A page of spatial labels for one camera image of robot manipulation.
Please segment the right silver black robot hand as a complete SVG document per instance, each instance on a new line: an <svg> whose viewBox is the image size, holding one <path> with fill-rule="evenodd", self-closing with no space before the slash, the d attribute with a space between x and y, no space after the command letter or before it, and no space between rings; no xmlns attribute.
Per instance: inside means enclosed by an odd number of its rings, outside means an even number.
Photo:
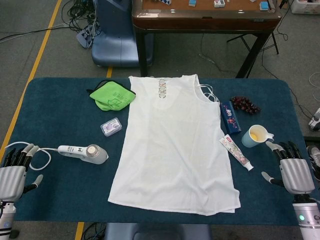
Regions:
<svg viewBox="0 0 320 240"><path fill-rule="evenodd" d="M284 187L292 195L310 194L315 190L309 165L295 143L266 141L265 144L276 156L281 173L281 179L275 179L265 171L261 172L267 182Z"/></svg>

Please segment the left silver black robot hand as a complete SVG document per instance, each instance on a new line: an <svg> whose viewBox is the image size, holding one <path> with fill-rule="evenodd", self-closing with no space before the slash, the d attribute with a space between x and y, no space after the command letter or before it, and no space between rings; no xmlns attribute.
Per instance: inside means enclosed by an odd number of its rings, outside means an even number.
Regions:
<svg viewBox="0 0 320 240"><path fill-rule="evenodd" d="M29 144L25 148L11 149L0 167L0 200L15 202L22 195L39 187L43 180L40 174L29 185L25 185L26 176L33 156L38 151L37 145Z"/></svg>

